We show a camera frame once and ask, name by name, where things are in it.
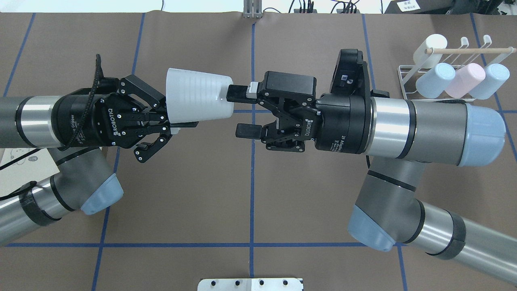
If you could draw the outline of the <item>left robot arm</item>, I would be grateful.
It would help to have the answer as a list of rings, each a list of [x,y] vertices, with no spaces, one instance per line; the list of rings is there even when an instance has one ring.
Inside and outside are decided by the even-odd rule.
[[[134,149],[146,162],[180,127],[166,97],[134,75],[98,73],[90,88],[64,96],[13,98],[1,107],[1,246],[65,215],[91,215],[124,191],[107,162],[108,147]]]

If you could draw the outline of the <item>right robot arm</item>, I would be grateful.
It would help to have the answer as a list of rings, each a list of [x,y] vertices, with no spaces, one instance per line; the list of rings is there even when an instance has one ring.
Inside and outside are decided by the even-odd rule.
[[[258,104],[277,118],[265,126],[238,124],[236,136],[273,151],[303,152],[305,141],[335,153],[372,157],[347,226],[375,250],[395,243],[419,247],[516,284],[516,239],[415,197],[428,163],[490,164],[501,153],[501,115],[470,104],[410,101],[370,91],[368,73],[338,76],[315,96],[316,79],[268,71],[262,82],[230,85],[226,99]]]

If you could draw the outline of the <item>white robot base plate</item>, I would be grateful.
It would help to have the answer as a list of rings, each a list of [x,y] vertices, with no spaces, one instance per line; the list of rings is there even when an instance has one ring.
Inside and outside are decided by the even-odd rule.
[[[303,291],[302,278],[207,278],[198,291]]]

